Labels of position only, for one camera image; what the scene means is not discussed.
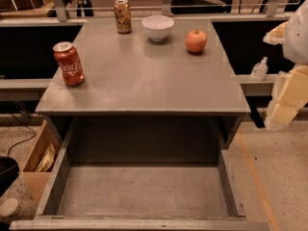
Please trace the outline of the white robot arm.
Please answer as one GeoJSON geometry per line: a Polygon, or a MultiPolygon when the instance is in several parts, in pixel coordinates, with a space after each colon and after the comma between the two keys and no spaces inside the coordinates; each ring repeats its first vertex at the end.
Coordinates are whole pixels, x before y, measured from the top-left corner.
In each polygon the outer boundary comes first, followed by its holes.
{"type": "Polygon", "coordinates": [[[281,44],[284,58],[295,64],[289,72],[280,71],[272,87],[265,126],[276,131],[287,127],[308,103],[308,0],[266,33],[263,42],[281,44]]]}

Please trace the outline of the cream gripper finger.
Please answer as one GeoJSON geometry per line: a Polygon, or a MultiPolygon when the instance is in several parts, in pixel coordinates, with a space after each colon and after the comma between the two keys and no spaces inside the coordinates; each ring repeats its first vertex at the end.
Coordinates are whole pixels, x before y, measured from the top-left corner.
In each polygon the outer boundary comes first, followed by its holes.
{"type": "Polygon", "coordinates": [[[280,71],[271,96],[265,126],[277,131],[287,127],[308,103],[308,65],[296,64],[289,72],[280,71]]]}
{"type": "Polygon", "coordinates": [[[283,22],[266,33],[263,42],[271,45],[283,44],[285,42],[285,30],[287,22],[283,22]]]}

